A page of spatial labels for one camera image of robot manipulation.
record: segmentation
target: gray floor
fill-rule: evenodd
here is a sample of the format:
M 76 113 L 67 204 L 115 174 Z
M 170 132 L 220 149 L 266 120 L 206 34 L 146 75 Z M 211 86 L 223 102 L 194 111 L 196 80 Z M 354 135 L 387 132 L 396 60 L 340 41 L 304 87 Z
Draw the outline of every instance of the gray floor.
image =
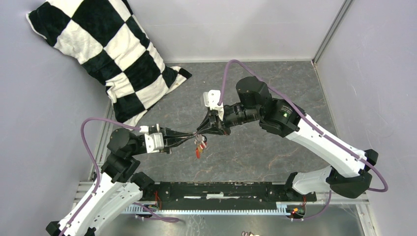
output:
M 146 114 L 139 125 L 160 123 L 178 131 L 193 132 L 206 114 L 200 97 L 205 91 L 220 89 L 226 63 L 184 63 L 193 74 L 178 89 L 166 95 Z M 297 105 L 328 131 L 334 133 L 320 83 L 310 62 L 248 62 L 266 82 L 287 94 Z M 238 65 L 229 71 L 224 104 L 239 102 L 235 85 L 249 76 Z M 230 136 L 208 136 L 208 149 L 201 159 L 188 141 L 173 154 L 135 156 L 139 171 L 155 181 L 285 181 L 291 172 L 309 172 L 328 164 L 306 148 L 268 134 L 257 122 L 232 128 Z
M 311 214 L 322 206 L 309 206 Z M 355 206 L 330 206 L 318 218 L 291 223 L 285 216 L 169 215 L 184 222 L 142 221 L 120 215 L 102 236 L 240 236 L 242 231 L 260 236 L 363 236 Z

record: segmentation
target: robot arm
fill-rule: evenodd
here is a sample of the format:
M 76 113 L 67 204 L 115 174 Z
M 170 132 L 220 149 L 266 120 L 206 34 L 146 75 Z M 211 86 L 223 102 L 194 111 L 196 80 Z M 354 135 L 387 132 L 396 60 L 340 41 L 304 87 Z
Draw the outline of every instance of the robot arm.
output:
M 166 152 L 183 143 L 190 134 L 156 126 L 141 126 L 140 135 L 127 129 L 113 131 L 107 148 L 111 151 L 101 168 L 100 183 L 95 180 L 86 195 L 62 220 L 51 222 L 46 230 L 51 236 L 93 236 L 132 203 L 140 200 L 143 190 L 154 184 L 144 173 L 136 173 L 140 162 L 132 156 Z
M 202 101 L 208 108 L 208 113 L 197 129 L 198 134 L 229 135 L 230 127 L 259 120 L 260 127 L 268 133 L 294 141 L 330 164 L 314 172 L 292 173 L 286 185 L 295 194 L 305 195 L 331 189 L 341 196 L 357 198 L 369 188 L 372 180 L 368 173 L 369 168 L 325 136 L 372 165 L 376 164 L 377 152 L 372 149 L 363 151 L 343 142 L 298 107 L 309 122 L 323 131 L 323 134 L 319 134 L 284 99 L 272 98 L 267 85 L 255 77 L 241 79 L 236 84 L 236 90 L 240 102 L 232 106 L 217 105 L 220 97 L 218 90 L 211 90 L 203 95 Z

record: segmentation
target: white wall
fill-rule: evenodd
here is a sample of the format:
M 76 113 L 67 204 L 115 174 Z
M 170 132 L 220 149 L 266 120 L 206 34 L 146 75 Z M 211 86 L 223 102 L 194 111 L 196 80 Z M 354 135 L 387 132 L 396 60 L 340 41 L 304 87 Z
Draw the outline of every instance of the white wall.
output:
M 312 59 L 343 0 L 129 0 L 162 57 Z
M 103 116 L 105 88 L 26 21 L 42 0 L 0 3 L 0 235 L 44 236 L 71 208 L 91 167 L 80 138 Z M 94 148 L 101 124 L 86 128 Z
M 355 1 L 318 62 L 340 137 L 380 154 L 389 191 L 369 197 L 384 236 L 416 229 L 416 12 L 415 0 Z

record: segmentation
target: black and white checkered fabric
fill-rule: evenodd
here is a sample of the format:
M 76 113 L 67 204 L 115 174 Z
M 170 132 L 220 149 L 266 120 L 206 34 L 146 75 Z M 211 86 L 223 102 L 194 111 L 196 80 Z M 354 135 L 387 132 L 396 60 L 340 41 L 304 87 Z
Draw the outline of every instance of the black and white checkered fabric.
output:
M 49 45 L 106 86 L 119 122 L 136 125 L 191 77 L 165 66 L 126 0 L 48 0 L 27 19 Z

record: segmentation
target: white bracket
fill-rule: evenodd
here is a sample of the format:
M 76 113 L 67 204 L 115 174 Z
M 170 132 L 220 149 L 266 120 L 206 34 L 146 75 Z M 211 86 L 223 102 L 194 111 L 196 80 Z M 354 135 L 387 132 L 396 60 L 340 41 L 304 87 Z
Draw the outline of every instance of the white bracket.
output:
M 219 118 L 223 121 L 224 116 L 224 108 L 223 103 L 218 105 L 220 100 L 220 90 L 210 90 L 209 92 L 203 92 L 203 96 L 201 97 L 201 102 L 204 106 L 209 107 L 212 111 L 218 111 Z
M 146 152 L 159 152 L 164 148 L 164 137 L 162 133 L 145 134 Z

